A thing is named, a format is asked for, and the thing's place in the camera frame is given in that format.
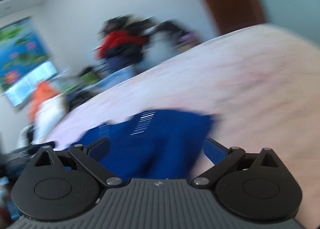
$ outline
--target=bed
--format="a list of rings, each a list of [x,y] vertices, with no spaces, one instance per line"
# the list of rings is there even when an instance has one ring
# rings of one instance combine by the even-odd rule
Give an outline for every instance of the bed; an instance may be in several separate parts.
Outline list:
[[[102,122],[149,109],[218,113],[210,136],[247,152],[271,147],[303,191],[297,220],[320,225],[320,48],[272,25],[207,41],[97,95],[57,125],[62,150]],[[212,163],[201,156],[193,171]]]

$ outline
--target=green object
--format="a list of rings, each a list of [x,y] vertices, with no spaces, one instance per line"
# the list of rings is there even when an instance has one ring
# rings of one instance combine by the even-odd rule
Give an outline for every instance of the green object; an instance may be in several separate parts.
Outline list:
[[[80,79],[86,86],[92,86],[99,81],[93,72],[84,74],[80,77]]]
[[[79,82],[72,78],[58,77],[52,80],[51,84],[62,93],[69,93],[79,88]]]

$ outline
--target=dark clothing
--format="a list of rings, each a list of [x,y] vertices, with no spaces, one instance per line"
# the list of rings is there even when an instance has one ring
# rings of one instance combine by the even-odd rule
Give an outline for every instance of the dark clothing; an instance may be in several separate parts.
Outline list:
[[[142,46],[126,43],[108,49],[104,54],[104,58],[106,58],[110,70],[115,72],[141,62],[143,59],[141,51]]]
[[[166,31],[170,35],[175,35],[177,38],[180,38],[186,35],[188,32],[185,31],[182,27],[178,26],[177,23],[173,21],[162,22],[157,26],[158,31]]]
[[[107,35],[104,44],[100,48],[97,59],[103,59],[104,54],[108,49],[114,48],[116,46],[130,43],[133,45],[143,45],[148,41],[146,36],[131,36],[126,30],[115,30]]]
[[[130,19],[131,16],[122,16],[122,17],[116,17],[114,19],[110,19],[107,22],[105,22],[105,26],[101,33],[106,36],[109,33],[120,30],[124,25],[126,25],[127,21]]]
[[[133,22],[128,26],[124,27],[124,29],[132,36],[141,36],[144,30],[147,30],[154,26],[151,18],[146,19],[141,22]]]
[[[28,144],[30,144],[33,141],[33,133],[34,133],[34,125],[31,125],[30,128],[27,130],[27,139]]]

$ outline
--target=poster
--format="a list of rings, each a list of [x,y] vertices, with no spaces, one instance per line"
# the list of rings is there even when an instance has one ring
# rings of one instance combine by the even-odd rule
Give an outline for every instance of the poster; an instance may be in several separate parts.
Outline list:
[[[0,86],[6,91],[19,79],[47,61],[30,18],[0,29]]]

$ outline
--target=blue fabric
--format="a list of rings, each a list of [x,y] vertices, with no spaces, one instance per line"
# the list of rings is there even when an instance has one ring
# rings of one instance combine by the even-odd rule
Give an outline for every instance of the blue fabric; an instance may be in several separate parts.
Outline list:
[[[227,157],[227,152],[214,145],[208,139],[206,139],[204,142],[203,151],[214,165],[218,164],[221,160]]]
[[[99,163],[125,181],[188,178],[211,125],[208,115],[146,111],[120,124],[90,129],[75,144],[86,146],[108,136],[110,151]]]

